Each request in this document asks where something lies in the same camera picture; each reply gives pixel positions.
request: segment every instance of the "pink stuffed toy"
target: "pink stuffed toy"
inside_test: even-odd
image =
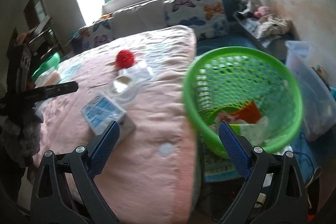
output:
[[[257,11],[254,12],[254,16],[257,18],[261,18],[271,13],[271,8],[267,6],[256,5]]]

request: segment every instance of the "metal screw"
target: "metal screw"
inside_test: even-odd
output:
[[[85,147],[83,147],[83,146],[78,146],[78,147],[76,148],[76,152],[77,152],[77,153],[82,153],[82,152],[84,152],[84,150],[85,150]]]
[[[287,151],[286,156],[289,157],[289,158],[292,158],[292,157],[294,157],[294,154],[291,151]]]
[[[53,154],[53,152],[52,152],[51,150],[48,150],[48,151],[45,151],[45,152],[44,152],[44,155],[45,155],[46,157],[50,157],[52,154]]]
[[[259,146],[256,146],[255,148],[253,148],[254,152],[256,153],[262,153],[263,149]]]

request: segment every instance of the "beige cloth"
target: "beige cloth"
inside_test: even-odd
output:
[[[60,70],[80,64],[68,79],[78,82],[72,94],[42,105],[41,151],[68,153],[86,145],[94,133],[80,110],[117,76],[116,54],[132,51],[146,58],[156,72],[155,81],[125,106],[136,130],[111,153],[94,181],[122,223],[187,223],[192,207],[196,134],[185,116],[182,80],[194,59],[196,38],[192,29],[175,26],[114,40],[60,64]],[[78,196],[71,176],[69,187]]]
[[[290,31],[292,23],[289,19],[284,19],[277,14],[269,14],[261,17],[259,26],[255,31],[255,37],[261,39],[271,34],[286,34]]]

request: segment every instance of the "sofa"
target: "sofa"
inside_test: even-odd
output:
[[[239,7],[236,0],[152,0],[118,10],[79,29],[70,45],[76,55],[120,37],[186,25],[197,36],[197,55],[219,47],[239,46],[257,48],[284,61],[287,53],[284,42],[292,36],[281,36],[264,47],[262,41],[237,22],[234,15]]]

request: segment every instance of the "blue gripper pad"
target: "blue gripper pad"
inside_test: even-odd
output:
[[[88,174],[91,179],[94,179],[96,175],[101,174],[103,171],[104,166],[119,139],[119,135],[119,124],[114,122],[110,128],[107,129],[88,160]]]
[[[218,128],[218,135],[238,174],[248,179],[251,174],[249,157],[236,139],[235,133],[222,122]]]

